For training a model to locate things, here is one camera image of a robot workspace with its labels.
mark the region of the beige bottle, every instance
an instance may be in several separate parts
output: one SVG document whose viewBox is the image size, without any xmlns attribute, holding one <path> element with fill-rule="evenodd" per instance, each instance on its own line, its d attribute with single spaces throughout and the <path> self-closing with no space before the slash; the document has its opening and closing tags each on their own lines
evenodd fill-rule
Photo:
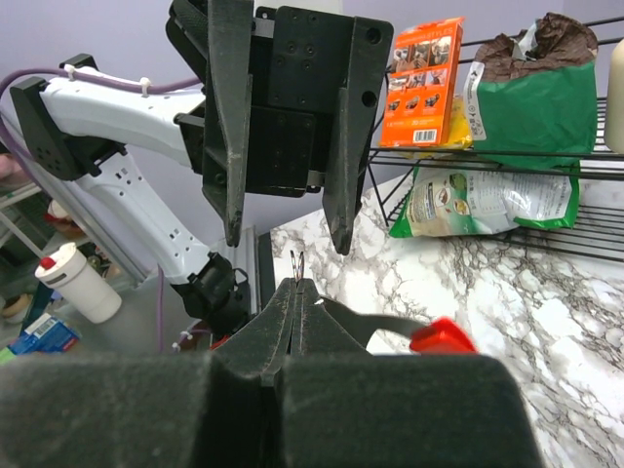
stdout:
<svg viewBox="0 0 624 468">
<path fill-rule="evenodd" d="M 611 55 L 604 142 L 611 151 L 624 154 L 624 41 L 615 47 Z"/>
</svg>

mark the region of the brown bag top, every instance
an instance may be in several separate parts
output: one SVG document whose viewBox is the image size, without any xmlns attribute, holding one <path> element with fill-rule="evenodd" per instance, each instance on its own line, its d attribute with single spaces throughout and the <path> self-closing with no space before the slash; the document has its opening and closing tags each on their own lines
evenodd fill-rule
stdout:
<svg viewBox="0 0 624 468">
<path fill-rule="evenodd" d="M 522 30 L 514 39 L 525 36 Z M 542 71 L 565 66 L 584 65 L 598 53 L 598 39 L 589 27 L 576 19 L 549 13 L 537 21 L 537 47 L 528 53 L 535 60 L 512 58 L 515 42 L 512 37 L 499 34 L 485 42 L 477 51 L 475 61 L 485 64 L 482 81 L 504 83 Z"/>
</svg>

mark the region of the red handle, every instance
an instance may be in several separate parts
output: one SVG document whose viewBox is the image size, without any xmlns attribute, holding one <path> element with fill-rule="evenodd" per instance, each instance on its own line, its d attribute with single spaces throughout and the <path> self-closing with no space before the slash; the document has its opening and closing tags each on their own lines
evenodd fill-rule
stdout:
<svg viewBox="0 0 624 468">
<path fill-rule="evenodd" d="M 421 354 L 477 354 L 477 348 L 457 324 L 446 317 L 411 336 L 409 349 Z"/>
</svg>

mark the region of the screw hole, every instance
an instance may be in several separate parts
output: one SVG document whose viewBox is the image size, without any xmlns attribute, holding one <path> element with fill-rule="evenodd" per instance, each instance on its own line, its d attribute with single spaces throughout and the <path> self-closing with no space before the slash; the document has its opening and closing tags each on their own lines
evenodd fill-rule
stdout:
<svg viewBox="0 0 624 468">
<path fill-rule="evenodd" d="M 377 96 L 372 91 L 366 91 L 362 95 L 362 104 L 366 107 L 374 107 L 377 104 Z"/>
<path fill-rule="evenodd" d="M 376 27 L 372 27 L 367 31 L 367 41 L 371 44 L 379 44 L 381 41 L 381 31 Z"/>
</svg>

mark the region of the green and brown bag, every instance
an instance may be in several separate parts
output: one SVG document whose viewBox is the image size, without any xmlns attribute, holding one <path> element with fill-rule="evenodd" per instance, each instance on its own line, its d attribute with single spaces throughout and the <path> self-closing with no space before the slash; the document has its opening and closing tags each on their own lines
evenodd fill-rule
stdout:
<svg viewBox="0 0 624 468">
<path fill-rule="evenodd" d="M 591 152 L 598 125 L 597 52 L 590 28 L 554 13 L 516 37 L 500 34 L 482 45 L 464 88 L 475 149 Z M 576 161 L 564 155 L 483 157 L 534 169 Z"/>
</svg>

